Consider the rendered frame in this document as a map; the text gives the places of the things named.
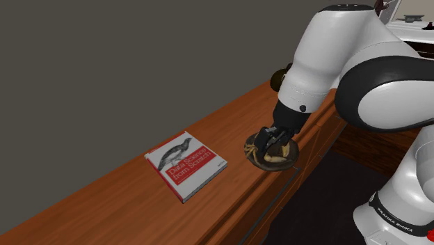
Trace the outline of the brown wooden furniture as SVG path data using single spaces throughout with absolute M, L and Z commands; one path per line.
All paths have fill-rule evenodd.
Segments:
M 391 177 L 420 130 L 416 128 L 397 133 L 373 133 L 347 125 L 331 150 Z

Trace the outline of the brown plate with food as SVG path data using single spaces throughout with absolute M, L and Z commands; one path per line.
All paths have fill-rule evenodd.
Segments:
M 246 158 L 257 168 L 270 172 L 285 171 L 297 162 L 300 151 L 297 142 L 292 139 L 286 145 L 273 144 L 261 157 L 254 144 L 256 138 L 257 133 L 250 135 L 246 139 L 243 151 Z

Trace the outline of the white and red book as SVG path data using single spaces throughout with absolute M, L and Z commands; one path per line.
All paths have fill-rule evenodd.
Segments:
M 168 187 L 185 203 L 227 167 L 227 161 L 188 132 L 145 154 Z

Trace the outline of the dark brown round object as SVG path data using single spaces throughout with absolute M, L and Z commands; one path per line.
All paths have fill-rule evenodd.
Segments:
M 270 79 L 270 87 L 272 88 L 272 90 L 274 90 L 275 92 L 278 92 L 280 90 L 283 79 L 292 65 L 293 63 L 289 63 L 285 68 L 279 69 L 273 73 Z

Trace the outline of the brown wooden chest of drawers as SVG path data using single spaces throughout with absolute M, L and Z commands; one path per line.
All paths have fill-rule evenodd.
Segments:
M 0 235 L 0 245 L 260 245 L 344 128 L 333 100 L 296 136 L 300 157 L 287 171 L 262 171 L 243 152 L 272 121 L 277 95 L 262 84 L 188 127 L 227 167 L 187 202 L 140 156 Z

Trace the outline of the white topped furniture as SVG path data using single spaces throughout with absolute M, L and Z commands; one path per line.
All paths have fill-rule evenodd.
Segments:
M 374 1 L 377 16 L 394 35 L 434 59 L 434 0 Z

